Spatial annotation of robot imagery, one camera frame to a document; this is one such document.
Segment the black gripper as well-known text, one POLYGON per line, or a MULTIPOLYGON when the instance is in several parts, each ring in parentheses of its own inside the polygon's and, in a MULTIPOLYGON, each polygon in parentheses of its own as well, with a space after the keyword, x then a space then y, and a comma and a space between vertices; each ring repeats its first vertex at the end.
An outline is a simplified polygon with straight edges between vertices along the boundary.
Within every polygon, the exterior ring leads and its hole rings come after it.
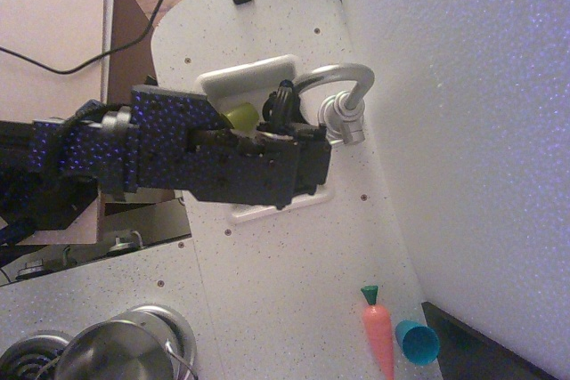
POLYGON ((181 189, 200 202, 279 210, 296 196, 313 195, 327 180, 331 145, 325 126, 293 123, 298 109, 297 91, 285 79, 262 108, 268 127, 251 135, 232 129, 188 132, 181 189))

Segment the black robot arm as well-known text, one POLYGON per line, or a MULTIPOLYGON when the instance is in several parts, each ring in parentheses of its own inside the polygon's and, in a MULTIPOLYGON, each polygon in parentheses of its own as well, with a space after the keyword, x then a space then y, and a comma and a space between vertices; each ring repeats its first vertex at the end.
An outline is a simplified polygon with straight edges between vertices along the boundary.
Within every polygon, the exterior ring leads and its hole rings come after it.
POLYGON ((326 182, 323 125, 299 118, 283 82, 251 133, 202 93, 138 85, 131 101, 90 101, 63 121, 1 124, 1 241, 68 228, 99 193, 187 190, 201 202, 283 208, 326 182))

